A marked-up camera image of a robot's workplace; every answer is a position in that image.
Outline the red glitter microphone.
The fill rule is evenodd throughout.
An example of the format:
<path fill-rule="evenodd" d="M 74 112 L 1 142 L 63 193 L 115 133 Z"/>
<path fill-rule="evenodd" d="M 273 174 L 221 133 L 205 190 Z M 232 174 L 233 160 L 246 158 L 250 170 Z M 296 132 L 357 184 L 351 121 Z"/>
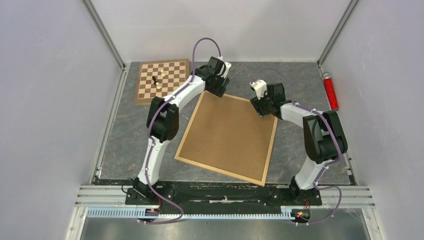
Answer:
<path fill-rule="evenodd" d="M 322 74 L 322 81 L 324 84 L 324 89 L 327 95 L 330 108 L 332 110 L 338 110 L 339 104 L 338 104 L 335 88 L 332 81 L 332 75 L 329 72 L 324 72 Z"/>

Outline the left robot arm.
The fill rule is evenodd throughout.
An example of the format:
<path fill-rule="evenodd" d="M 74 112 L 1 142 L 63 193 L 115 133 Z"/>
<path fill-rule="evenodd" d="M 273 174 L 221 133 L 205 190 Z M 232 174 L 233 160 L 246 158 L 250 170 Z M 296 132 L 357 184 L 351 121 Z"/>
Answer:
<path fill-rule="evenodd" d="M 148 146 L 142 168 L 126 192 L 127 205 L 148 205 L 159 197 L 153 186 L 167 146 L 179 131 L 180 110 L 204 91 L 222 97 L 230 82 L 231 63 L 211 57 L 198 68 L 188 59 L 142 62 L 135 102 L 150 100 L 146 121 Z"/>

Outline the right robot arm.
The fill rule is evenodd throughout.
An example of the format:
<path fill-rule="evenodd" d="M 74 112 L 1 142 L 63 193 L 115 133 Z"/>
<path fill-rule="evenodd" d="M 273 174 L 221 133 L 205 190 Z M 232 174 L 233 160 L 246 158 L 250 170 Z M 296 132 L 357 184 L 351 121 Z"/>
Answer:
<path fill-rule="evenodd" d="M 290 182 L 288 200 L 304 204 L 318 194 L 321 176 L 330 165 L 342 160 L 348 149 L 339 115 L 335 110 L 319 111 L 287 100 L 281 82 L 267 84 L 259 79 L 249 86 L 255 93 L 250 103 L 261 118 L 273 115 L 303 129 L 307 157 Z"/>

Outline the wooden chessboard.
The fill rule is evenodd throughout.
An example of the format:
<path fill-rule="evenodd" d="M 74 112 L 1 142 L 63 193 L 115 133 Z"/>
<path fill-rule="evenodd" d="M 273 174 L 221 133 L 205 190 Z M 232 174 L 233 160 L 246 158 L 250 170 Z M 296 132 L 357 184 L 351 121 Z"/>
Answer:
<path fill-rule="evenodd" d="M 165 76 L 161 76 L 161 70 L 164 70 Z M 187 80 L 190 73 L 187 58 L 141 62 L 135 87 L 135 104 L 150 104 L 154 97 L 163 98 L 171 94 Z M 161 89 L 156 88 L 152 76 L 162 85 Z"/>

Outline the black chess piece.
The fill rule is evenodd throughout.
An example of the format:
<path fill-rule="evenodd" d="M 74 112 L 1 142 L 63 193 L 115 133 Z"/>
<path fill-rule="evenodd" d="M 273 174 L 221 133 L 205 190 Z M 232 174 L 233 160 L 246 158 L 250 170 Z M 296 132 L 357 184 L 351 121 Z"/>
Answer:
<path fill-rule="evenodd" d="M 152 81 L 153 81 L 153 84 L 154 85 L 157 85 L 158 84 L 158 80 L 157 80 L 157 78 L 155 76 L 152 76 Z"/>

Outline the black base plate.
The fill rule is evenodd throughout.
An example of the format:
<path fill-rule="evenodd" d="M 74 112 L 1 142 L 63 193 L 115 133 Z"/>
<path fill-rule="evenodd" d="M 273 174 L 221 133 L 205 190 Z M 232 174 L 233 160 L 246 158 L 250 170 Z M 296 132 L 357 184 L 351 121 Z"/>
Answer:
<path fill-rule="evenodd" d="M 143 196 L 139 188 L 148 195 Z M 146 185 L 130 187 L 125 204 L 130 206 L 158 206 L 161 214 L 230 215 L 277 214 L 282 206 L 304 208 L 321 206 L 320 192 L 316 189 L 299 192 L 289 185 L 237 182 L 184 182 L 159 181 L 153 188 L 163 196 L 160 199 Z"/>

